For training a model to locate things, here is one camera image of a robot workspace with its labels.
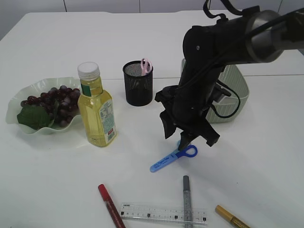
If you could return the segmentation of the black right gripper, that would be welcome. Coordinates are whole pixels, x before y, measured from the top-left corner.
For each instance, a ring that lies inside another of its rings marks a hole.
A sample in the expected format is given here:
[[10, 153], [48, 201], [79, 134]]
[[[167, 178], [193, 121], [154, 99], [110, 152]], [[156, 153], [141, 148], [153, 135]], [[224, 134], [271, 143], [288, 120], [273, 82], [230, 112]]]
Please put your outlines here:
[[164, 128], [164, 137], [171, 137], [176, 129], [181, 129], [178, 150], [184, 150], [190, 143], [201, 136], [208, 146], [213, 146], [220, 135], [206, 119], [206, 115], [197, 107], [197, 102], [189, 96], [181, 97], [177, 85], [167, 86], [155, 95], [155, 101], [162, 103], [164, 111], [160, 119]]

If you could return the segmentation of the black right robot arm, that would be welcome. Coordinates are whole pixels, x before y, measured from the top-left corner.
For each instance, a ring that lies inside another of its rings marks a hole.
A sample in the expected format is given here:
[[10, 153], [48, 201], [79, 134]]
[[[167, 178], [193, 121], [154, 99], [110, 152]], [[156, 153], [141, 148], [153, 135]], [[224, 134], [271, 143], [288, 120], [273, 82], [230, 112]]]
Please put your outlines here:
[[162, 103], [160, 118], [166, 138], [181, 129], [179, 150], [185, 149], [201, 136], [212, 146], [219, 134], [206, 116], [214, 109], [213, 102], [230, 96], [233, 90], [220, 82], [226, 66], [234, 64], [270, 63], [285, 50], [304, 46], [304, 11], [297, 9], [285, 15], [253, 6], [243, 10], [223, 1], [236, 16], [214, 15], [203, 5], [204, 13], [217, 19], [213, 26], [193, 26], [184, 36], [182, 49], [185, 64], [180, 81], [157, 92], [155, 100]]

